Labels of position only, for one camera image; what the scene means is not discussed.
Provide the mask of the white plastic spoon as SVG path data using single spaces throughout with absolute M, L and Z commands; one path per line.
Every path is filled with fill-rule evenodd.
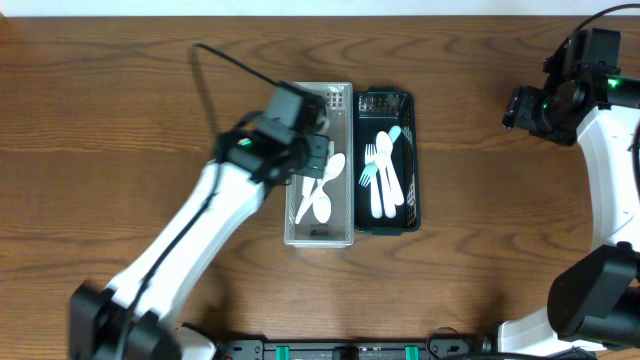
M 315 191 L 318 197 L 312 204 L 313 213 L 319 223 L 326 224 L 331 216 L 331 199 L 320 187 L 320 180 L 317 180 Z
M 302 183 L 302 200 L 300 207 L 298 209 L 298 214 L 303 216 L 306 212 L 305 206 L 308 202 L 309 197 L 311 196 L 312 190 L 314 188 L 314 184 L 316 182 L 315 178 L 304 177 Z
M 396 206 L 404 204 L 404 194 L 401 189 L 393 161 L 391 159 L 391 155 L 394 149 L 394 142 L 398 139 L 400 134 L 401 128 L 395 125 L 392 126 L 388 132 L 380 131 L 376 135 L 377 152 L 384 155 L 391 195 Z

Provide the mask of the white plastic spoon angled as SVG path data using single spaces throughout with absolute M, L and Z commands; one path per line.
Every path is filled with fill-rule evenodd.
M 335 179 L 336 177 L 338 177 L 341 174 L 344 166 L 345 166 L 345 155 L 343 153 L 337 153 L 337 154 L 332 155 L 328 159 L 326 167 L 325 167 L 325 170 L 324 170 L 324 175 L 320 179 L 320 187 L 324 190 L 324 185 L 326 183 L 328 183 L 329 181 L 331 181 L 331 180 Z M 308 202 L 307 202 L 307 204 L 305 206 L 306 212 L 310 207 L 312 207 L 313 202 L 318 197 L 318 193 L 315 191 L 315 189 L 312 191 L 311 196 L 309 197 Z M 299 215 L 298 212 L 297 212 L 296 218 L 295 218 L 295 223 L 299 224 L 301 222 L 303 216 Z

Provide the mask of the black plastic basket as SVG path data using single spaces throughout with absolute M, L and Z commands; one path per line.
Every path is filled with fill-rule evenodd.
M 371 87 L 354 95 L 354 226 L 360 232 L 398 236 L 421 226 L 418 155 L 413 96 L 395 88 Z M 391 162 L 404 201 L 392 218 L 382 208 L 372 211 L 375 199 L 383 198 L 378 174 L 363 173 L 368 161 L 366 147 L 384 131 L 393 143 Z

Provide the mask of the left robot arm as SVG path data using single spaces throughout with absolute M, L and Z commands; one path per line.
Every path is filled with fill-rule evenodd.
M 177 318 L 228 238 L 295 173 L 320 177 L 330 140 L 294 130 L 219 135 L 187 201 L 156 240 L 102 291 L 70 299 L 72 359 L 213 359 L 216 342 Z

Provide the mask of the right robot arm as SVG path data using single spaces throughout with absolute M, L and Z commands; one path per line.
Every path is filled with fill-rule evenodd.
M 580 146 L 593 213 L 591 251 L 552 283 L 545 308 L 502 323 L 502 353 L 549 356 L 639 345 L 639 82 L 584 75 L 519 88 L 503 120 Z

